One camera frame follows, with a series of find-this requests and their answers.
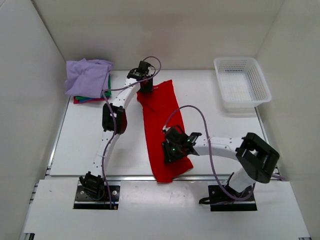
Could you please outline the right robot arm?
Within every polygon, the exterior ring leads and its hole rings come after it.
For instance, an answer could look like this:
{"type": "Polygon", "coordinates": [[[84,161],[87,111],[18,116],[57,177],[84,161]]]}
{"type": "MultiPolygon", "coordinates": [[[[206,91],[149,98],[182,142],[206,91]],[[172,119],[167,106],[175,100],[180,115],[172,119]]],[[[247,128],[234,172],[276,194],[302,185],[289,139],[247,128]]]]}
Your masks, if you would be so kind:
{"type": "Polygon", "coordinates": [[[189,155],[239,162],[241,168],[223,184],[224,195],[229,200],[236,200],[255,183],[268,184],[280,158],[273,147],[253,132],[240,138],[207,137],[200,132],[188,135],[179,126],[165,127],[162,132],[165,164],[173,164],[189,155]]]}

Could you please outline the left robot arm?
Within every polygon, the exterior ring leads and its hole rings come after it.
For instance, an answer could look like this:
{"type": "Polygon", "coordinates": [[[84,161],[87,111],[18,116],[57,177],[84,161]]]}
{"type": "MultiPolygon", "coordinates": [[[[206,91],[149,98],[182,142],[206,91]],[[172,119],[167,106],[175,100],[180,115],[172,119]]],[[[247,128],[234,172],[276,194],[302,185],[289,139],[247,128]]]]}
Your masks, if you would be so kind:
{"type": "Polygon", "coordinates": [[[79,178],[84,191],[95,200],[102,198],[108,189],[105,168],[117,140],[127,128],[126,108],[137,92],[153,90],[152,67],[145,59],[141,60],[138,67],[127,74],[124,87],[117,89],[116,98],[112,102],[107,101],[102,108],[101,144],[90,171],[79,178]]]}

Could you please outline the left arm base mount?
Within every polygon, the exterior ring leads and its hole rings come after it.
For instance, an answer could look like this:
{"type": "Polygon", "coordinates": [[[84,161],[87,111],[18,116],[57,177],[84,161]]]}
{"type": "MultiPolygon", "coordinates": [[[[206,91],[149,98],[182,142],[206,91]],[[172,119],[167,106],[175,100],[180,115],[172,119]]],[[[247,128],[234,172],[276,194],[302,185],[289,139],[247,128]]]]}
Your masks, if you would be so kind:
{"type": "Polygon", "coordinates": [[[74,196],[73,208],[76,210],[118,210],[121,186],[106,184],[100,175],[89,171],[80,176],[74,196]]]}

